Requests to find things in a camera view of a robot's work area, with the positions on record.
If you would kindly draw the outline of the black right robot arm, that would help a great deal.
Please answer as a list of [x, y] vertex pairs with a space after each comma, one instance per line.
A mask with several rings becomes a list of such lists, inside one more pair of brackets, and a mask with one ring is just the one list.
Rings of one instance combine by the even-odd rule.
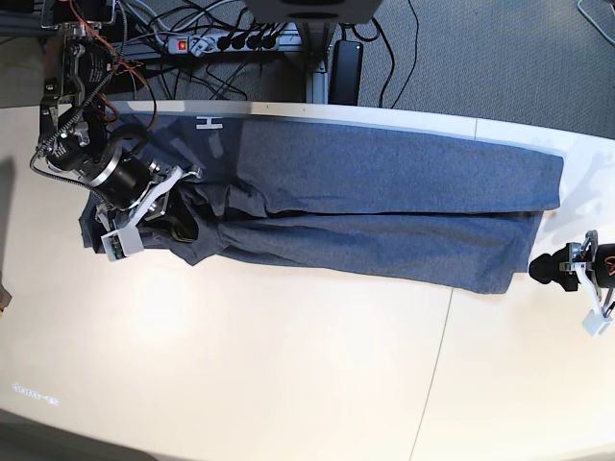
[[42, 26], [56, 31], [39, 103], [39, 137], [30, 168], [58, 182], [86, 189], [93, 207], [84, 227], [92, 245], [116, 261], [144, 250], [155, 235], [189, 244], [198, 226], [182, 195], [182, 182], [198, 179], [197, 167], [183, 169], [141, 153], [152, 124], [120, 122], [105, 95], [122, 73], [141, 80], [126, 59], [128, 41], [110, 44], [100, 31], [120, 21], [129, 32], [120, 1], [46, 1]]

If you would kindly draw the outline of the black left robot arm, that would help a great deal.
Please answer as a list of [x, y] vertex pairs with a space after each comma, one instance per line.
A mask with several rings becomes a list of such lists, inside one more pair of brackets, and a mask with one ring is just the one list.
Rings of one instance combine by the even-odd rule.
[[565, 292], [581, 289], [590, 304], [582, 326], [591, 337], [614, 322], [614, 244], [600, 244], [596, 230], [589, 230], [581, 243], [569, 242], [534, 259], [529, 276], [541, 284], [554, 282]]

